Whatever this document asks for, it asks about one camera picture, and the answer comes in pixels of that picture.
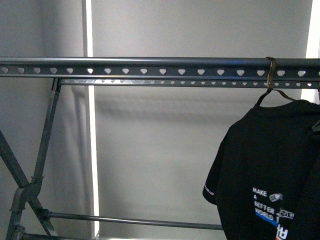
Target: clothes hanger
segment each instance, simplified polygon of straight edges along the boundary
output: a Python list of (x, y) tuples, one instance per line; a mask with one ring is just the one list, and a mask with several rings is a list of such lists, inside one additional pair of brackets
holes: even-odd
[(284, 97), (285, 99), (288, 99), (290, 101), (296, 101), (295, 99), (287, 96), (283, 91), (279, 90), (279, 89), (274, 89), (274, 86), (273, 86), (273, 77), (274, 77), (274, 74), (275, 74), (275, 70), (276, 70), (276, 59), (271, 57), (271, 56), (268, 56), (266, 57), (267, 59), (270, 60), (270, 70), (269, 70), (269, 73), (268, 73), (268, 76), (267, 76), (267, 80), (266, 80), (266, 87), (267, 87), (267, 90), (266, 92), (261, 96), (259, 97), (256, 105), (260, 106), (261, 102), (264, 100), (264, 98), (269, 94), (271, 93), (273, 90), (274, 91), (277, 91), (278, 93), (281, 94), (282, 97)]

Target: light strip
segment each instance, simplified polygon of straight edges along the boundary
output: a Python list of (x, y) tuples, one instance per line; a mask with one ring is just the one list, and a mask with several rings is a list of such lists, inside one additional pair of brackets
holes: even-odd
[[(94, 56), (93, 30), (92, 30), (92, 2), (85, 0), (86, 15), (86, 55)], [(95, 111), (95, 86), (88, 86), (88, 107), (90, 126), (90, 153), (93, 184), (93, 215), (99, 216), (99, 189), (98, 189), (98, 163), (97, 163), (97, 137), (96, 137), (96, 111)], [(98, 237), (100, 222), (94, 222), (94, 237)]]
[[(320, 0), (312, 1), (308, 42), (306, 45), (306, 59), (317, 59), (319, 57), (320, 43)], [(302, 89), (301, 99), (316, 103), (317, 90)]]

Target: gray wall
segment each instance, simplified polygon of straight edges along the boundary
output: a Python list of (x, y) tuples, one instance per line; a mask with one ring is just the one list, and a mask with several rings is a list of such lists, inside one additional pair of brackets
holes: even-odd
[[(82, 1), (41, 1), (46, 57), (83, 57)], [(83, 86), (63, 86), (56, 109), (48, 157), (53, 199), (50, 210), (91, 214), (91, 163), (87, 158), (86, 104)], [(88, 221), (56, 219), (60, 236), (91, 238)]]
[[(82, 27), (82, 2), (78, 0), (0, 1), (0, 56), (83, 56)], [(29, 180), (36, 164), (51, 84), (51, 79), (0, 80), (0, 128)], [(50, 211), (91, 213), (85, 112), (83, 87), (63, 87), (39, 195)], [(4, 239), (17, 185), (2, 160), (0, 182), (0, 238)], [(89, 222), (52, 222), (62, 236), (91, 237)], [(28, 233), (45, 234), (28, 204), (21, 224)]]
[[(0, 1), (0, 56), (42, 57), (42, 20), (40, 3)], [(51, 83), (44, 79), (0, 80), (0, 128), (28, 180), (31, 180), (38, 155)], [(52, 177), (45, 172), (46, 178)], [(0, 160), (0, 238), (7, 234), (13, 195), (17, 184)], [(31, 232), (45, 233), (29, 205), (22, 224)]]
[[(304, 58), (311, 0), (93, 0), (97, 57)], [(264, 89), (96, 87), (100, 214), (219, 224), (202, 189), (230, 125)], [(300, 98), (300, 90), (288, 90)], [(287, 103), (277, 93), (264, 106)], [(101, 236), (225, 239), (222, 231), (102, 223)]]

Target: hanger hook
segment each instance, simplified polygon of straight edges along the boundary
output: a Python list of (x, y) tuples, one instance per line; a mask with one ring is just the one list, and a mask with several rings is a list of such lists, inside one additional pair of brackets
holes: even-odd
[(273, 90), (274, 89), (273, 77), (275, 74), (277, 62), (276, 62), (276, 59), (272, 56), (267, 56), (266, 58), (270, 60), (270, 70), (266, 80), (266, 87), (268, 88), (268, 90)]

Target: gray metal frame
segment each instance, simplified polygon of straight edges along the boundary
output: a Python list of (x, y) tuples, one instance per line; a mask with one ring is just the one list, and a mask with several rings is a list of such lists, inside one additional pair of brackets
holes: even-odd
[[(320, 90), (320, 59), (276, 60), (274, 88)], [(0, 131), (0, 156), (18, 185), (6, 240), (71, 239), (58, 237), (50, 218), (222, 230), (220, 225), (50, 212), (38, 200), (55, 110), (63, 85), (267, 88), (267, 58), (12, 58), (0, 57), (0, 77), (53, 78), (51, 97), (32, 181), (29, 182)], [(47, 236), (27, 234), (20, 225), (29, 203)]]

